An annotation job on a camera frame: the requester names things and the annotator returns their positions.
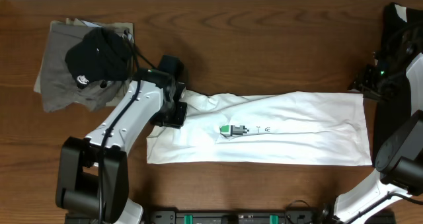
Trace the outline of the white printed t-shirt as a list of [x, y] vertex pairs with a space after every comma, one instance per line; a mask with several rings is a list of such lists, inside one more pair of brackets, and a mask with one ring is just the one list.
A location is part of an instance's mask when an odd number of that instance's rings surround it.
[[148, 163], [371, 164], [360, 94], [187, 91], [183, 101], [188, 105], [184, 125], [155, 127], [147, 137]]

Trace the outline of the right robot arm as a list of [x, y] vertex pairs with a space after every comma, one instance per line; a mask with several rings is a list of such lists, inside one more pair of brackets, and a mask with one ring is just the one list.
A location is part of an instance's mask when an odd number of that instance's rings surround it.
[[386, 35], [368, 65], [350, 85], [377, 101], [373, 172], [325, 207], [322, 223], [394, 223], [383, 213], [422, 195], [422, 21], [407, 21]]

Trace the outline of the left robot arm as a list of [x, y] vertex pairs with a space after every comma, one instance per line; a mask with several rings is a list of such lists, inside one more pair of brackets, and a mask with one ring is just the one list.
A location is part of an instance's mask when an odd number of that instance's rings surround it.
[[85, 138], [61, 148], [56, 205], [83, 221], [140, 223], [143, 208], [129, 198], [128, 154], [143, 128], [179, 128], [186, 115], [179, 73], [139, 69], [112, 113]]

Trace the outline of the black t-shirt on right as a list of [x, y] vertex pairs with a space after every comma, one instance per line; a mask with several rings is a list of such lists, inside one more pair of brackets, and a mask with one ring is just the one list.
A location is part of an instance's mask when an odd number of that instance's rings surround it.
[[381, 95], [373, 135], [373, 164], [382, 144], [413, 114], [417, 100], [406, 70], [422, 53], [422, 10], [389, 3], [383, 10], [381, 49], [376, 53], [378, 75], [373, 88]]

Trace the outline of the black folded garment with logo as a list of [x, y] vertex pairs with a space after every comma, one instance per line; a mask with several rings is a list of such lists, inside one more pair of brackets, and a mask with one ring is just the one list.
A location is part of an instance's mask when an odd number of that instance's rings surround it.
[[94, 28], [65, 55], [67, 68], [77, 87], [100, 81], [125, 81], [132, 58], [128, 40], [115, 31]]

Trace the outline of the grey folded garment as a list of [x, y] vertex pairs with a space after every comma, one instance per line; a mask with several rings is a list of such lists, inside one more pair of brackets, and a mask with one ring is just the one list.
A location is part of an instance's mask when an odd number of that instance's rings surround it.
[[92, 29], [63, 23], [51, 23], [42, 66], [34, 91], [42, 95], [45, 112], [64, 109], [72, 103], [86, 106], [90, 111], [116, 106], [128, 89], [128, 81], [109, 81], [102, 88], [100, 82], [79, 89], [65, 63], [69, 49], [82, 41]]

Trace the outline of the beige folded garment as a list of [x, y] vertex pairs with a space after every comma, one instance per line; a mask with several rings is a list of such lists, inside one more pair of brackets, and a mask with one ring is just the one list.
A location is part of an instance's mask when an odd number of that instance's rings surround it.
[[[113, 28], [113, 29], [127, 30], [130, 34], [134, 33], [134, 26], [130, 22], [115, 22], [115, 23], [112, 23], [112, 24], [105, 24], [105, 23], [101, 23], [101, 22], [89, 22], [89, 21], [81, 20], [81, 19], [71, 20], [70, 18], [66, 18], [65, 22], [53, 20], [50, 23], [50, 29], [52, 29], [52, 26], [54, 24], [67, 24], [67, 25], [72, 25], [72, 26], [86, 26], [86, 27], [107, 27], [107, 28]], [[123, 98], [124, 89], [126, 89], [126, 88], [127, 88], [126, 85], [123, 86], [118, 91], [116, 96], [110, 102], [106, 103], [106, 106], [116, 106], [120, 102], [120, 100]]]

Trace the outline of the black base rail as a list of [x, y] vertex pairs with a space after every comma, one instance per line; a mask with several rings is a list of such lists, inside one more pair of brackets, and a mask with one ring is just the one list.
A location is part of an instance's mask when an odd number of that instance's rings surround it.
[[210, 213], [156, 211], [149, 215], [152, 224], [317, 224], [317, 215], [309, 210], [256, 213]]

